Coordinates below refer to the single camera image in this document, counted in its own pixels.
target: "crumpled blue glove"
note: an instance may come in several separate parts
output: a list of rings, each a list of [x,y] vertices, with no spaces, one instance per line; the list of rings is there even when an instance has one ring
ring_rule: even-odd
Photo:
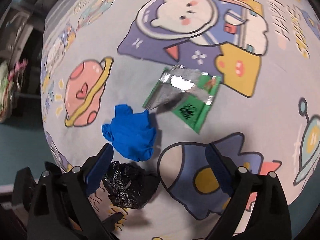
[[[149,111],[134,114],[128,105],[115,106],[111,124],[102,125],[102,134],[123,157],[146,161],[153,154],[156,128],[151,127]]]

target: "metal screw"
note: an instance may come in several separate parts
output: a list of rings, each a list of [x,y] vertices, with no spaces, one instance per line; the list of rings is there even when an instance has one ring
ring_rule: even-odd
[[[246,173],[247,169],[245,167],[241,166],[241,167],[238,168],[238,171],[241,172],[241,173]]]
[[[42,172],[42,176],[43,176],[44,178],[47,177],[49,174],[50,174],[49,171],[44,171],[44,172]]]
[[[78,173],[80,170],[81,170],[81,168],[80,168],[79,166],[75,166],[75,167],[72,168],[71,171],[72,171],[73,173]]]
[[[277,176],[277,174],[273,171],[270,171],[269,172],[269,176],[272,177],[272,178],[275,178]]]

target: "black plastic bag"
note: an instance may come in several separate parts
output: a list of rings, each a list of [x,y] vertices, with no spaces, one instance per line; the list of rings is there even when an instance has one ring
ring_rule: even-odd
[[[113,205],[141,209],[156,192],[160,179],[142,168],[112,162],[102,181]]]

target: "astronaut bear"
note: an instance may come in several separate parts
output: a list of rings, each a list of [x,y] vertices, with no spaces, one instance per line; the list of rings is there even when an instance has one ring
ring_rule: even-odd
[[[163,1],[157,8],[157,18],[150,22],[152,27],[188,37],[202,46],[228,42],[256,55],[266,52],[267,23],[245,3],[238,0]]]

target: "cartoon print tablecloth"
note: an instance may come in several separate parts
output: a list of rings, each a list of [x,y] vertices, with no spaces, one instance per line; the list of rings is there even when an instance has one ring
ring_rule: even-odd
[[[99,152],[115,105],[143,110],[164,67],[220,76],[199,134],[152,111],[155,151],[139,163],[161,176],[150,203],[115,207],[102,185],[89,198],[101,219],[124,214],[120,239],[204,238],[229,201],[204,157],[207,143],[253,173],[276,171],[288,203],[302,191],[320,155],[319,51],[320,22],[307,0],[60,0],[44,33],[48,144],[67,172]],[[128,162],[119,153],[114,160]]]

